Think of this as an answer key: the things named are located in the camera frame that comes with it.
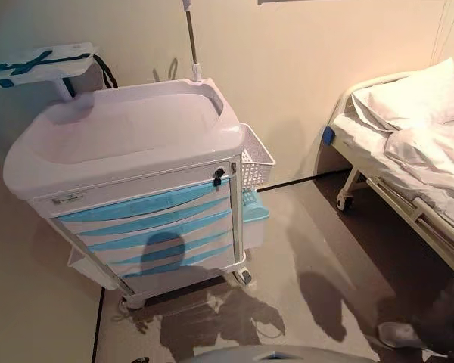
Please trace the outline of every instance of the mattress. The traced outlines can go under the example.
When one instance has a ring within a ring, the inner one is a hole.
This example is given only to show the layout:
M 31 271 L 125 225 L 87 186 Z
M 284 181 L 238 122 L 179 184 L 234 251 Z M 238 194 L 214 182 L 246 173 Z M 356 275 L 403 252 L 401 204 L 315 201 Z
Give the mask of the mattress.
M 331 124 L 336 137 L 352 151 L 356 167 L 367 178 L 382 178 L 407 200 L 420 197 L 454 227 L 454 196 L 447 190 L 421 183 L 384 155 L 390 134 L 371 129 L 356 113 L 342 113 Z

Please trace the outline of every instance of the caster wheel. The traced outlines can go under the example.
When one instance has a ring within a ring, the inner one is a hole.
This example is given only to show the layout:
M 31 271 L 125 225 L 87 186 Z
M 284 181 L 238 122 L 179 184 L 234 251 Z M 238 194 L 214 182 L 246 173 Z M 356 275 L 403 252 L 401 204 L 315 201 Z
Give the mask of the caster wheel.
M 338 198 L 336 199 L 336 207 L 341 211 L 341 212 L 346 212 L 353 204 L 353 197 L 343 197 L 341 195 L 338 195 Z
M 247 286 L 252 281 L 252 275 L 245 267 L 235 271 L 234 276 L 237 281 L 243 286 Z
M 140 300 L 137 302 L 129 302 L 126 300 L 124 297 L 121 298 L 120 300 L 120 310 L 121 311 L 135 311 L 135 310 L 141 310 L 145 307 L 146 304 L 146 299 L 145 300 Z

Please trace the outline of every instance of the person's foot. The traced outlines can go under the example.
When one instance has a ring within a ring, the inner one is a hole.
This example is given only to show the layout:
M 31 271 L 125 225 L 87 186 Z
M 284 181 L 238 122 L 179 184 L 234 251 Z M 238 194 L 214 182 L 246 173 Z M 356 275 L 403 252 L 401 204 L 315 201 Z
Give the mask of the person's foot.
M 378 338 L 390 348 L 426 348 L 410 324 L 380 324 L 378 325 Z

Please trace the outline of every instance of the wire basket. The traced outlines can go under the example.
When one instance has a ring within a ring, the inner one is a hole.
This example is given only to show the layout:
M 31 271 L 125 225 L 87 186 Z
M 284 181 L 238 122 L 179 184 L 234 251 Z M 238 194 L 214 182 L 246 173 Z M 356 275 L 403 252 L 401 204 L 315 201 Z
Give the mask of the wire basket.
M 269 180 L 275 161 L 249 125 L 244 127 L 244 151 L 242 151 L 242 188 L 258 188 Z

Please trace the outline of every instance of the white pillow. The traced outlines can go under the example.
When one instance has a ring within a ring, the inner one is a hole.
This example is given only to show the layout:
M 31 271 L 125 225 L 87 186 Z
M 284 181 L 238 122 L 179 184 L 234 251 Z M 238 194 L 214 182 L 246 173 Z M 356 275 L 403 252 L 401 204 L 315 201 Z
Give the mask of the white pillow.
M 454 120 L 454 62 L 418 71 L 392 83 L 376 85 L 353 93 L 373 116 L 357 112 L 367 123 L 387 131 L 427 127 Z

